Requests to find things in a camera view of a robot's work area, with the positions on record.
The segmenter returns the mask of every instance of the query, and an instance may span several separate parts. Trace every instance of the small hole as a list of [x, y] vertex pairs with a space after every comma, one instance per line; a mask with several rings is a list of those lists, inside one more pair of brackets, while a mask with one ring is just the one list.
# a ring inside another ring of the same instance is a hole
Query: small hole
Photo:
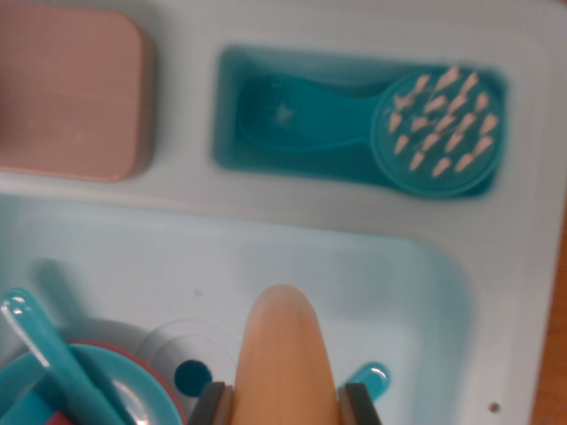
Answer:
[[199, 397], [205, 386], [212, 381], [211, 371], [201, 361], [184, 361], [175, 370], [175, 386], [188, 397]]
[[498, 413], [501, 410], [501, 406], [494, 402], [488, 405], [488, 410], [492, 413]]

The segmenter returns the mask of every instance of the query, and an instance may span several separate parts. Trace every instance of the brush handle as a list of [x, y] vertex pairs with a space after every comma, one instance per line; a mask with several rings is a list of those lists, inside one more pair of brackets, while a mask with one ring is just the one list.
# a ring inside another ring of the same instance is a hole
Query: brush handle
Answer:
[[250, 142], [278, 151], [369, 143], [379, 99], [343, 97], [292, 77], [262, 77], [243, 90], [237, 126]]
[[124, 425], [29, 292], [22, 289], [8, 291], [0, 310], [66, 395], [69, 411], [81, 425]]

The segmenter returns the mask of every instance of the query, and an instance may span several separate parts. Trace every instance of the wooden surface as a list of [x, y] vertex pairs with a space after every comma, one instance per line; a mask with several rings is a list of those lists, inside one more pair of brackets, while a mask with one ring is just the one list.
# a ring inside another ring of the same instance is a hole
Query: wooden surface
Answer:
[[567, 425], [567, 220], [532, 425]]

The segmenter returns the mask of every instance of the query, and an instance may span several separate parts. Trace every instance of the light blue sink basin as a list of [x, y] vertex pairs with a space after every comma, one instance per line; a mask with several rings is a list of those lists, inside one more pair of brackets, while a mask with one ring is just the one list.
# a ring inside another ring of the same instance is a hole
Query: light blue sink basin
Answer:
[[[427, 245], [20, 197], [0, 197], [0, 217], [0, 291], [29, 288], [69, 337], [136, 352], [157, 329], [138, 353], [172, 386], [188, 359], [233, 383], [253, 300], [290, 283], [319, 315], [337, 384], [379, 361], [391, 377], [377, 401], [384, 423], [453, 423], [471, 300]], [[175, 321], [187, 330], [171, 345], [163, 326]], [[0, 338], [3, 366], [21, 344], [3, 321]]]

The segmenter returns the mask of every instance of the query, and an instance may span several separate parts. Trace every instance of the toy sink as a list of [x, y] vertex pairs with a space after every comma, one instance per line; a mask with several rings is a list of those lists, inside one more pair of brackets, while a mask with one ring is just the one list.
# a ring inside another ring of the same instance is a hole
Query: toy sink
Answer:
[[[187, 359], [232, 383], [253, 300], [289, 283], [318, 313], [337, 386], [387, 367], [385, 424], [528, 423], [567, 177], [561, 5], [68, 3], [125, 12], [157, 44], [153, 161], [114, 184], [0, 174], [1, 290], [31, 289], [66, 336], [117, 344], [172, 384]], [[506, 150], [481, 196], [224, 161], [246, 77], [369, 84], [431, 62], [506, 82]], [[22, 347], [3, 322], [0, 337], [3, 367]]]

